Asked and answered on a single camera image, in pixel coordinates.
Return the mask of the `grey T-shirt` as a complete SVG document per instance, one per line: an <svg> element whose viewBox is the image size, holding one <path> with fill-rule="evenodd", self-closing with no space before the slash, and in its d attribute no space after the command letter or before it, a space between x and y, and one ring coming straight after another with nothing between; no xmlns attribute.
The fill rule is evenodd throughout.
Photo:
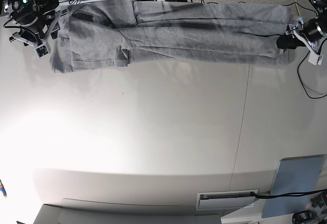
<svg viewBox="0 0 327 224"><path fill-rule="evenodd" d="M50 63L61 73L174 59L281 66L289 59L277 40L291 19L279 4L73 5L59 20Z"/></svg>

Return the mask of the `blue-grey flat panel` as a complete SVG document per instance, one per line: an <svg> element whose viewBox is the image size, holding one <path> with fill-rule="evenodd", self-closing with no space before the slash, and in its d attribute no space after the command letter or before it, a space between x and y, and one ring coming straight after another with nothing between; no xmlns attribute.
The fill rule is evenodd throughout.
<svg viewBox="0 0 327 224"><path fill-rule="evenodd" d="M324 163L324 155L285 158L279 162L270 194L312 191ZM307 196L278 197L266 201L262 218L288 215L305 208Z"/></svg>

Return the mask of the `blue orange tool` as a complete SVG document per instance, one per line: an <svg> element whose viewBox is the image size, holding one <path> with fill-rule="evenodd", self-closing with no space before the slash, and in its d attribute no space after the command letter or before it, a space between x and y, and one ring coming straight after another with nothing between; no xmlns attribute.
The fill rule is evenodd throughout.
<svg viewBox="0 0 327 224"><path fill-rule="evenodd" d="M4 197L7 197L6 190L3 186L3 183L0 181L0 192L3 194Z"/></svg>

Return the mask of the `black device bottom right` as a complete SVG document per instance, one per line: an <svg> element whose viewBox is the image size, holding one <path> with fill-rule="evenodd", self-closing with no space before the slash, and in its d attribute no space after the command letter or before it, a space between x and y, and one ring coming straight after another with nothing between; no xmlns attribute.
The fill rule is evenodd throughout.
<svg viewBox="0 0 327 224"><path fill-rule="evenodd" d="M316 219L315 212L311 210L303 210L297 213L294 213L292 216L292 223L293 224L303 224L303 223L310 223Z"/></svg>

